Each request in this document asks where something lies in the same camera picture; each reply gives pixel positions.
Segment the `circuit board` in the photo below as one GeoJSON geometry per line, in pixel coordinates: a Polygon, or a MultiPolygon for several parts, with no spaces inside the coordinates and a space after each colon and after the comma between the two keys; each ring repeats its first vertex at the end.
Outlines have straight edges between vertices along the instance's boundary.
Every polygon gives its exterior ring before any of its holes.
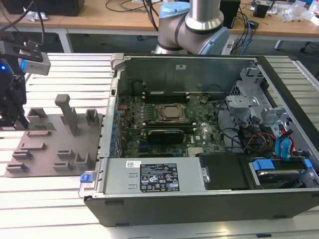
{"type": "Polygon", "coordinates": [[[120,96],[119,109],[125,109],[121,112],[121,128],[124,132],[122,157],[192,157],[200,152],[225,151],[224,140],[220,137],[218,125],[214,121],[216,101],[201,104],[202,97],[202,94],[190,95],[187,104],[168,105],[183,109],[183,114],[171,112],[171,115],[181,117],[180,119],[185,122],[193,122],[191,132],[189,133],[189,127],[188,132],[184,130],[185,134],[180,144],[154,145],[143,139],[144,125],[147,121],[160,118],[163,104],[146,104],[139,97],[120,96]]]}

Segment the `white table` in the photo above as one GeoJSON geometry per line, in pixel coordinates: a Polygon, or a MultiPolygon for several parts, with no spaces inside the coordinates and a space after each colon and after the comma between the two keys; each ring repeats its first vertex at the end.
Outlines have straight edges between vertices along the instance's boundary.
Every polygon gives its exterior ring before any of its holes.
{"type": "MultiPolygon", "coordinates": [[[[97,108],[104,114],[111,82],[110,57],[50,54],[49,75],[28,78],[25,108],[45,106],[47,114],[60,114],[54,99],[63,92],[70,95],[70,106],[77,112],[97,108]]],[[[285,57],[268,59],[280,71],[292,69],[285,57]]],[[[0,132],[0,175],[4,174],[6,162],[21,136],[21,132],[0,132]]],[[[78,198],[79,184],[79,177],[0,177],[0,238],[256,238],[256,234],[271,234],[280,239],[319,238],[319,207],[292,219],[105,228],[78,198]]]]}

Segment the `regulatory label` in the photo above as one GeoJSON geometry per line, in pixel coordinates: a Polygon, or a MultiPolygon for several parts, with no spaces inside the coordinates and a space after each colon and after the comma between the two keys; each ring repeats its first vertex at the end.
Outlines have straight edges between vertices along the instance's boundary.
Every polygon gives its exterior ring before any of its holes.
{"type": "Polygon", "coordinates": [[[126,161],[127,168],[139,168],[141,161],[126,161]]]}
{"type": "Polygon", "coordinates": [[[141,164],[140,169],[143,193],[179,191],[176,163],[141,164]]]}

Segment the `connector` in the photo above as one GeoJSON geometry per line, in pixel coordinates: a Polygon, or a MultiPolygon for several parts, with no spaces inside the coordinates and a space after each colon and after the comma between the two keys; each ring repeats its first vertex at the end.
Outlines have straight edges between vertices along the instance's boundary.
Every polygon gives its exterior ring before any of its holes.
{"type": "Polygon", "coordinates": [[[286,138],[291,135],[294,131],[292,129],[288,130],[287,132],[283,133],[280,138],[286,138]]]}
{"type": "Polygon", "coordinates": [[[262,122],[261,122],[261,119],[259,119],[257,116],[252,116],[252,117],[251,117],[251,120],[252,120],[252,122],[255,123],[255,124],[261,124],[261,123],[262,123],[262,122]]]}
{"type": "Polygon", "coordinates": [[[249,126],[249,124],[247,124],[246,122],[244,122],[243,120],[241,119],[238,119],[238,124],[240,126],[242,126],[243,128],[247,128],[249,126]]]}

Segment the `blue latch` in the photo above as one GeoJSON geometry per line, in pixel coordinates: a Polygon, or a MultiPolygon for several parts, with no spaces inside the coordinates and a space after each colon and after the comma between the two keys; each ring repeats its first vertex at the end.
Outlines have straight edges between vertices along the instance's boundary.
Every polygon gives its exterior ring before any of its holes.
{"type": "Polygon", "coordinates": [[[275,154],[277,156],[280,155],[286,161],[290,161],[290,159],[288,158],[289,145],[290,145],[290,140],[289,139],[278,137],[276,139],[276,142],[275,142],[275,154]],[[283,146],[282,146],[282,149],[280,151],[280,144],[281,144],[282,141],[283,141],[283,146]]]}
{"type": "Polygon", "coordinates": [[[271,159],[256,159],[253,162],[253,166],[254,166],[255,171],[275,169],[274,164],[271,161],[271,159]]]}
{"type": "Polygon", "coordinates": [[[312,164],[312,163],[310,162],[310,160],[307,159],[307,158],[304,160],[304,164],[305,164],[305,166],[307,167],[307,169],[313,167],[313,164],[312,164]]]}
{"type": "Polygon", "coordinates": [[[81,183],[92,183],[93,182],[93,175],[92,174],[82,174],[80,177],[81,183]]]}

